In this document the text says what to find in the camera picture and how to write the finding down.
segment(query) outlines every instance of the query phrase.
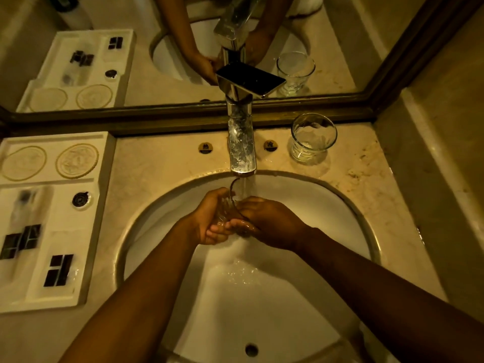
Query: hand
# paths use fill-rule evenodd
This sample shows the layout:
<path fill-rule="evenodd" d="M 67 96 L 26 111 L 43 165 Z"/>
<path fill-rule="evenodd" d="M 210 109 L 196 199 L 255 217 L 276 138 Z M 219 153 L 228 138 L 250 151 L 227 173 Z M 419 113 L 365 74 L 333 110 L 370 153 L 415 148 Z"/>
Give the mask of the hand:
<path fill-rule="evenodd" d="M 206 57 L 201 53 L 196 52 L 186 60 L 190 67 L 210 85 L 218 85 L 217 77 L 214 72 L 214 64 L 217 61 L 216 58 Z"/>
<path fill-rule="evenodd" d="M 271 247 L 294 251 L 302 237 L 311 232 L 296 214 L 277 201 L 251 196 L 237 205 L 239 212 L 249 219 L 232 219 L 225 224 L 227 231 L 249 232 Z"/>
<path fill-rule="evenodd" d="M 214 218 L 222 199 L 228 196 L 228 188 L 222 187 L 209 191 L 194 212 L 188 215 L 192 224 L 196 225 L 199 244 L 218 244 L 227 240 L 233 231 L 226 229 L 223 222 Z"/>
<path fill-rule="evenodd" d="M 245 62 L 257 66 L 266 55 L 272 41 L 273 37 L 263 29 L 250 32 L 245 41 Z"/>

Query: sink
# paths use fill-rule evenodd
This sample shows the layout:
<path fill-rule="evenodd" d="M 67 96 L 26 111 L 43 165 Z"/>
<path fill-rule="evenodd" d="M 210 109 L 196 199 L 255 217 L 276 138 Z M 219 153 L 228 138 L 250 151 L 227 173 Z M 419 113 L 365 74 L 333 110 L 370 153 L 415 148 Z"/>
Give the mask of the sink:
<path fill-rule="evenodd" d="M 257 194 L 283 202 L 307 224 L 371 259 L 372 242 L 353 210 L 330 189 L 304 179 L 257 174 Z M 120 279 L 207 191 L 232 180 L 228 175 L 197 179 L 152 203 L 124 240 Z M 174 352 L 169 361 L 247 362 L 254 354 L 263 362 L 321 361 L 358 328 L 348 305 L 294 253 L 231 236 L 217 246 L 197 247 L 162 347 Z"/>
<path fill-rule="evenodd" d="M 191 23 L 195 42 L 198 50 L 205 56 L 216 57 L 220 52 L 220 44 L 214 36 L 214 28 L 219 19 L 208 19 Z M 257 19 L 249 19 L 247 27 L 254 30 L 257 26 Z M 286 27 L 282 26 L 275 35 L 274 41 L 264 57 L 257 65 L 259 69 L 277 74 L 276 60 L 285 52 L 300 51 L 307 52 L 304 43 Z M 178 80 L 190 81 L 193 84 L 209 85 L 193 69 L 188 66 L 181 55 L 173 37 L 164 36 L 156 45 L 153 52 L 153 63 L 164 75 L 172 76 Z"/>

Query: round coaster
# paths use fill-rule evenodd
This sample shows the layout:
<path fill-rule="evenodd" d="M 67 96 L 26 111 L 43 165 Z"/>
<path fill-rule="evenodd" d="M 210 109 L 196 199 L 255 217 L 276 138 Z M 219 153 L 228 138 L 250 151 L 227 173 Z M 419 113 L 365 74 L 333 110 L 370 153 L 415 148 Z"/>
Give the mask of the round coaster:
<path fill-rule="evenodd" d="M 90 85 L 82 89 L 76 97 L 79 108 L 92 109 L 103 108 L 111 102 L 113 91 L 106 85 Z"/>
<path fill-rule="evenodd" d="M 28 106 L 33 112 L 58 111 L 66 102 L 67 93 L 62 89 L 35 89 Z"/>
<path fill-rule="evenodd" d="M 47 153 L 40 146 L 26 146 L 10 154 L 2 163 L 2 175 L 10 181 L 24 181 L 44 168 Z"/>
<path fill-rule="evenodd" d="M 64 150 L 56 160 L 56 170 L 64 178 L 75 179 L 94 169 L 99 152 L 91 144 L 76 144 Z"/>

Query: mirror frame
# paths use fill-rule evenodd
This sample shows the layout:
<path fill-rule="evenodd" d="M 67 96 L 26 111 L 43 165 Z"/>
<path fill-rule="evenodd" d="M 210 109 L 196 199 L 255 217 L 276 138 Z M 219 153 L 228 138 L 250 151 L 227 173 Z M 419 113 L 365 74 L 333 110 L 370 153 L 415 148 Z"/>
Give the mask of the mirror frame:
<path fill-rule="evenodd" d="M 256 100 L 254 127 L 286 126 L 305 112 L 327 115 L 337 123 L 374 121 L 483 3 L 484 0 L 426 0 L 363 91 Z M 43 113 L 14 113 L 0 107 L 0 137 L 95 131 L 124 136 L 226 127 L 225 102 Z"/>

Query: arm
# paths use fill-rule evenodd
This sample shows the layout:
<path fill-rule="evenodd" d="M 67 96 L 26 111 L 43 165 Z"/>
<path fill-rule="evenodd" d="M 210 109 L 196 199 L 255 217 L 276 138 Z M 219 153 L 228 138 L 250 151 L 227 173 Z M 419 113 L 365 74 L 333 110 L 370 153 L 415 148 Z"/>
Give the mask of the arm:
<path fill-rule="evenodd" d="M 475 362 L 484 325 L 304 224 L 283 204 L 251 197 L 239 205 L 247 228 L 269 246 L 294 251 L 317 271 L 402 363 Z"/>
<path fill-rule="evenodd" d="M 195 248 L 227 239 L 229 232 L 216 225 L 208 231 L 218 201 L 227 192 L 210 191 L 193 213 L 173 226 L 89 320 L 61 363 L 137 363 L 154 354 Z"/>
<path fill-rule="evenodd" d="M 267 53 L 294 0 L 267 0 L 255 30 L 245 41 L 246 62 L 256 66 Z"/>
<path fill-rule="evenodd" d="M 205 57 L 198 51 L 184 0 L 155 1 L 185 61 L 207 82 L 217 85 L 212 67 L 215 59 Z"/>

